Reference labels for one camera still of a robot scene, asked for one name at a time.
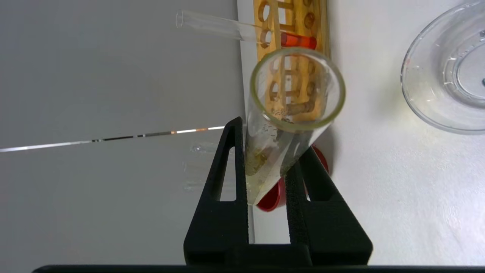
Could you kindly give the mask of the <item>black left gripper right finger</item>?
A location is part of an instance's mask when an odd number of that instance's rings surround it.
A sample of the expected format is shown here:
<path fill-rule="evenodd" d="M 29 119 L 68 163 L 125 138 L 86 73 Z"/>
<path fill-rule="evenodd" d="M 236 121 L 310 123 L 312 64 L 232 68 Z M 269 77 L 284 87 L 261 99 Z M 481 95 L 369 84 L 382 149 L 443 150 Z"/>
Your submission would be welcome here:
<path fill-rule="evenodd" d="M 285 176 L 292 244 L 307 248 L 313 265 L 367 265 L 372 242 L 310 147 Z"/>

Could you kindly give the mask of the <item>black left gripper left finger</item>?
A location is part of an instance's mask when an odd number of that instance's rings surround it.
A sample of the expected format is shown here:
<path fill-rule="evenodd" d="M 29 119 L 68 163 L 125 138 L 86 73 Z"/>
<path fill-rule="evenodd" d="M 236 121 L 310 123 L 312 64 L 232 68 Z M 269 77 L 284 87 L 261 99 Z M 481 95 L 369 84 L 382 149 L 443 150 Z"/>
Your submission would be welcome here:
<path fill-rule="evenodd" d="M 249 243 L 243 120 L 237 117 L 224 129 L 206 183 L 184 239 L 187 265 L 223 265 L 235 248 Z M 235 150 L 236 197 L 221 201 L 229 150 Z"/>

